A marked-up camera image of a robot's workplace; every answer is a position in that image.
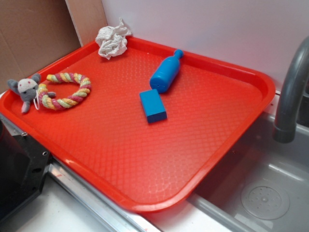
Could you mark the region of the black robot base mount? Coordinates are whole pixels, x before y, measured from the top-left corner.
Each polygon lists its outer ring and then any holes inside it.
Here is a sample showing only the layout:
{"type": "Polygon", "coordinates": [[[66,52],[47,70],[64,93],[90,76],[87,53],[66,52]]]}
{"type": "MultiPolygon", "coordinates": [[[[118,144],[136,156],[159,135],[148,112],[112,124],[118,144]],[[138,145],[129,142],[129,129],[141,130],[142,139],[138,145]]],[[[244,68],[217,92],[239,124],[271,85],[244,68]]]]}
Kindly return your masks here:
{"type": "Polygon", "coordinates": [[[52,158],[27,132],[13,132],[0,117],[0,222],[4,223],[43,189],[52,158]]]}

